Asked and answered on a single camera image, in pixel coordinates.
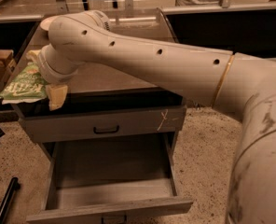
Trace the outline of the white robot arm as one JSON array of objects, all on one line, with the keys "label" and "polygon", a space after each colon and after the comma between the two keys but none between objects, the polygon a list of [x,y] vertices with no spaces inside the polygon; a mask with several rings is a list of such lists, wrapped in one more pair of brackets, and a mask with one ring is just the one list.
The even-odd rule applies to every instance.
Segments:
[{"label": "white robot arm", "polygon": [[228,115],[242,124],[226,224],[276,224],[276,62],[118,35],[101,11],[57,17],[37,58],[49,83],[100,63]]}]

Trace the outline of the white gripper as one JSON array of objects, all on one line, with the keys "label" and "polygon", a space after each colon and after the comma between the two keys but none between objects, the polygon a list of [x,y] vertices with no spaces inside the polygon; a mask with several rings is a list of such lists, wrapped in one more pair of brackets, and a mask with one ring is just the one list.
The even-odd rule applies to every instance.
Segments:
[{"label": "white gripper", "polygon": [[42,78],[51,83],[46,86],[49,110],[61,108],[67,96],[68,86],[54,84],[68,82],[77,73],[82,62],[70,61],[51,45],[46,45],[41,50],[29,50],[26,59],[37,63]]}]

